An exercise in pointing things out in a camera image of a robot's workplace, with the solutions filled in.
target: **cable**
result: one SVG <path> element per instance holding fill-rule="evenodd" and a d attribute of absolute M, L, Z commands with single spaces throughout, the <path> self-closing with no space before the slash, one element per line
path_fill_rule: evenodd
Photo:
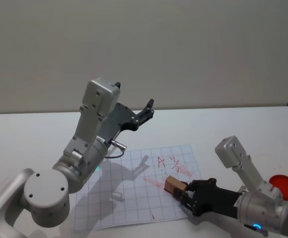
<path fill-rule="evenodd" d="M 105 158 L 106 159 L 117 159 L 119 157 L 122 157 L 124 155 L 124 151 L 122 151 L 122 153 L 120 155 L 117 155 L 117 156 L 106 156 Z"/>

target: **silver connector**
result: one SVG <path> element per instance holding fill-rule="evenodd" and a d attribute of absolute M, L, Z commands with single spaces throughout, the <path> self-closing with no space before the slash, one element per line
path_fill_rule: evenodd
<path fill-rule="evenodd" d="M 125 145 L 119 143 L 119 142 L 116 141 L 116 140 L 112 140 L 112 141 L 111 141 L 111 145 L 113 145 L 113 146 L 119 148 L 122 152 L 124 152 L 124 151 L 127 149 L 127 146 L 125 146 Z"/>

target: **blue led light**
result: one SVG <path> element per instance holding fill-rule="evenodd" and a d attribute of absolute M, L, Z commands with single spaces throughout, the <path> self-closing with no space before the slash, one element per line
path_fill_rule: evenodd
<path fill-rule="evenodd" d="M 254 223 L 254 224 L 253 224 L 253 227 L 255 227 L 255 228 L 257 228 L 257 229 L 262 229 L 262 227 L 261 227 L 259 224 L 257 224 L 257 223 Z"/>

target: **white wall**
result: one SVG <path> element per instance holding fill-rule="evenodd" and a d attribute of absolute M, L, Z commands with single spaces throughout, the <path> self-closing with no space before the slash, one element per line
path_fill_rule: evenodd
<path fill-rule="evenodd" d="M 0 0 L 0 112 L 76 110 L 99 76 L 132 108 L 286 105 L 288 0 Z"/>

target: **white table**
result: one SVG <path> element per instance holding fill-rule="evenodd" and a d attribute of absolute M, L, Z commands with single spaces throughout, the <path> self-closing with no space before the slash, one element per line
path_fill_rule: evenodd
<path fill-rule="evenodd" d="M 79 113 L 0 115 L 0 190 L 24 168 L 51 168 L 73 135 L 78 119 Z M 230 135 L 238 136 L 263 178 L 288 175 L 288 107 L 156 111 L 137 132 L 123 132 L 118 141 L 129 150 L 192 144 L 203 179 L 214 177 L 219 187 L 238 190 L 241 180 L 214 152 L 215 146 Z M 214 224 L 195 226 L 185 219 L 72 234 L 70 218 L 58 227 L 44 229 L 24 211 L 15 227 L 30 238 L 214 238 L 230 237 L 229 233 L 235 238 L 262 237 L 248 229 L 236 229 L 233 219 L 216 214 L 202 218 Z"/>

